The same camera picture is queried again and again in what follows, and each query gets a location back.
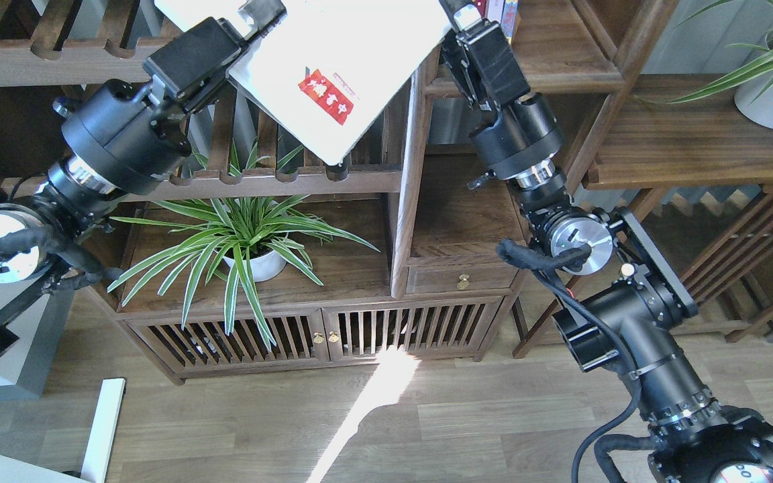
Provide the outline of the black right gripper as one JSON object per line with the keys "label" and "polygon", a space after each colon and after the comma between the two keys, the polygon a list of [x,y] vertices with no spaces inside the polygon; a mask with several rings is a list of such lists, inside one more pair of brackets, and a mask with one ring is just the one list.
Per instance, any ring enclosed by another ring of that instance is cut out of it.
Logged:
{"label": "black right gripper", "polygon": [[487,168],[478,183],[499,178],[524,190],[549,183],[564,134],[546,99],[531,90],[502,28],[475,1],[439,4],[452,28],[442,44],[445,64],[470,107],[485,113],[469,135]]}

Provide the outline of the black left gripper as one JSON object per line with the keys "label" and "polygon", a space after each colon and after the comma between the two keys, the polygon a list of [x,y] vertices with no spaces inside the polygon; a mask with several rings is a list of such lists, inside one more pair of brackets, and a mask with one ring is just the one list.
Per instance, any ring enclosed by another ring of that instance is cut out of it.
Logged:
{"label": "black left gripper", "polygon": [[287,9],[282,1],[245,1],[238,33],[209,17],[147,57],[150,80],[108,80],[86,101],[59,97],[62,134],[73,155],[53,167],[61,192],[88,189],[98,197],[148,195],[191,155],[181,120],[217,100],[228,67]]}

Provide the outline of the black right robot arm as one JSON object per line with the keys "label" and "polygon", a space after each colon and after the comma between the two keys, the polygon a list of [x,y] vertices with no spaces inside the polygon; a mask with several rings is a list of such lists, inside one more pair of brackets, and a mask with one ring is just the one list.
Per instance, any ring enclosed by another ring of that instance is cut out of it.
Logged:
{"label": "black right robot arm", "polygon": [[490,119],[470,134],[486,172],[504,180],[533,230],[526,246],[497,245],[555,294],[554,315],[583,371],[613,371],[631,401],[578,447],[570,479],[590,447],[608,481],[623,475],[611,452],[647,451],[658,482],[773,482],[773,426],[753,409],[722,405],[697,376],[672,328],[699,309],[635,215],[584,211],[552,161],[562,130],[531,92],[500,25],[472,1],[443,1],[452,28],[443,55],[460,92]]}

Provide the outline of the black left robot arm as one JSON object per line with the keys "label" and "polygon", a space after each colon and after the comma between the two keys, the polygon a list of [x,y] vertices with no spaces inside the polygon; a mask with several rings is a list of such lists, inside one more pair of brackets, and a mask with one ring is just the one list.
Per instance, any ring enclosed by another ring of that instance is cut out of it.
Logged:
{"label": "black left robot arm", "polygon": [[84,239],[107,228],[126,196],[150,195],[191,155],[181,120],[217,101],[230,67],[285,10],[280,1],[234,3],[148,56],[148,83],[113,78],[86,101],[56,100],[72,155],[33,195],[0,190],[0,284],[30,281],[0,308],[0,357],[18,339],[10,322],[44,294],[119,278]]}

